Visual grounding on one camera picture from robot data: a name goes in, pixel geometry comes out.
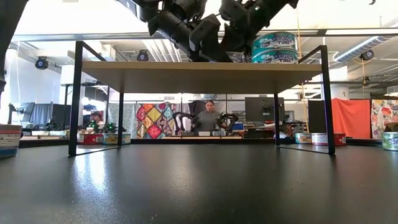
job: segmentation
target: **red can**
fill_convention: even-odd
[[[102,144],[102,134],[77,134],[78,144],[95,145]]]
[[[312,144],[316,146],[327,146],[328,135],[327,133],[312,133]],[[346,134],[335,133],[335,146],[346,146]]]

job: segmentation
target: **black metal frame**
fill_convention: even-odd
[[[79,105],[80,105],[80,88],[81,88],[81,73],[83,68],[83,49],[88,50],[96,58],[101,61],[106,61],[99,53],[95,52],[89,45],[83,41],[76,41],[75,47],[75,72],[73,75],[73,93],[72,93],[72,108],[70,112],[70,134],[69,134],[69,156],[77,156],[92,152],[104,151],[109,149],[117,149],[122,146],[122,133],[123,133],[123,98],[124,93],[120,93],[119,98],[119,124],[118,124],[118,145],[115,147],[106,147],[104,149],[98,149],[97,151],[84,152],[81,154],[76,153],[77,149],[77,134],[78,134],[78,119],[79,119]],[[109,105],[109,87],[108,96],[106,98],[106,122],[108,121],[108,105]]]
[[[322,60],[322,79],[323,79],[323,95],[325,97],[324,104],[325,104],[325,118],[326,118],[326,132],[328,135],[328,152],[319,152],[319,151],[311,151],[311,150],[303,150],[297,149],[296,147],[285,147],[289,149],[297,149],[302,151],[308,152],[317,152],[323,154],[334,154],[336,152],[335,148],[335,138],[334,138],[334,130],[333,130],[333,117],[331,112],[331,95],[330,95],[330,79],[329,79],[329,60],[328,60],[328,47],[326,45],[320,45],[310,53],[306,54],[302,57],[298,63],[304,62],[306,59],[311,57],[313,54],[317,52],[321,52],[321,60]],[[274,94],[274,108],[278,108],[278,94]],[[276,146],[280,146],[280,139],[279,139],[279,110],[274,110],[275,114],[275,144]]]

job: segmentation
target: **black monitor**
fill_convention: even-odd
[[[35,103],[14,103],[14,107],[18,114],[23,115],[20,121],[29,122],[33,113]]]
[[[283,98],[279,100],[279,120],[285,120],[285,104]],[[275,120],[274,98],[268,97],[245,97],[244,106],[246,110],[246,121],[264,122]]]

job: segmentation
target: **black table surface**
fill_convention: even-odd
[[[0,160],[0,223],[397,223],[398,152],[67,146]]]

